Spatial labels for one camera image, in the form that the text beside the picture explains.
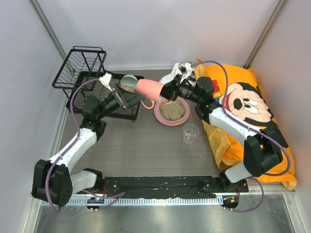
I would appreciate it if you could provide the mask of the pink plate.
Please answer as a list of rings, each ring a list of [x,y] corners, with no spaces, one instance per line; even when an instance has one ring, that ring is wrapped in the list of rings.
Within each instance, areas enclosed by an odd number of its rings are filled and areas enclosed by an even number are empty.
[[[178,126],[183,124],[190,115],[190,107],[181,98],[175,101],[161,99],[154,107],[157,120],[167,126]]]

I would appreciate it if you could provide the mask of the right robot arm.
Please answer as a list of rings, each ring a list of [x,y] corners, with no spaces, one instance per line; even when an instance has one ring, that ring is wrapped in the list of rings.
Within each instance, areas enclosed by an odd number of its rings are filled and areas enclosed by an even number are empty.
[[[208,77],[199,78],[192,86],[182,80],[181,75],[176,75],[160,88],[160,96],[167,100],[181,97],[196,103],[195,112],[201,120],[222,129],[243,145],[243,160],[221,172],[220,188],[229,192],[241,180],[261,175],[271,176],[269,170],[280,164],[284,157],[288,164],[279,176],[287,173],[291,167],[289,154],[273,138],[279,130],[257,128],[238,119],[213,98],[213,93],[212,80]]]

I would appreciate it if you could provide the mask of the pink mug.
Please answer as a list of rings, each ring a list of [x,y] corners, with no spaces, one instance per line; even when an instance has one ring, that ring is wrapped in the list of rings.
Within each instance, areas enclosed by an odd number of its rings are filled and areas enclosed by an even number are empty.
[[[160,93],[163,86],[163,83],[149,79],[140,79],[137,82],[136,92],[145,95],[145,97],[152,103],[152,105],[148,107],[144,104],[144,102],[141,102],[146,109],[152,109],[155,106],[155,103],[159,102],[161,99]]]

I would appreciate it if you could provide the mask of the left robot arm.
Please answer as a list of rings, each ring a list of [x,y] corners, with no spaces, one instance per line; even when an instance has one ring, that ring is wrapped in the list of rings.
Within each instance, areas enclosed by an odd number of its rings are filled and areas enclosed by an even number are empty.
[[[51,207],[65,206],[71,196],[86,189],[100,193],[103,189],[102,173],[90,168],[72,175],[71,171],[84,153],[104,134],[103,118],[119,108],[132,107],[145,99],[145,95],[129,92],[120,85],[103,100],[90,95],[84,100],[83,121],[76,135],[49,160],[40,159],[34,169],[32,196],[47,201]]]

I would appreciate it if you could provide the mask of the clear glass cup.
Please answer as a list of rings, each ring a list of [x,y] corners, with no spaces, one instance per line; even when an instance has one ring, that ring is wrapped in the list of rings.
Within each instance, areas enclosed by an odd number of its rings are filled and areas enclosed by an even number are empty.
[[[196,125],[187,124],[182,129],[182,140],[185,144],[192,144],[199,136],[200,131]]]

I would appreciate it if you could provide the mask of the brown bowl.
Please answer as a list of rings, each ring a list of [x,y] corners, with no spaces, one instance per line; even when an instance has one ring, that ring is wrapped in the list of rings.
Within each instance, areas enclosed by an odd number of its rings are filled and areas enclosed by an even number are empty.
[[[130,93],[136,93],[135,89],[128,85],[121,85],[121,89],[130,92]]]

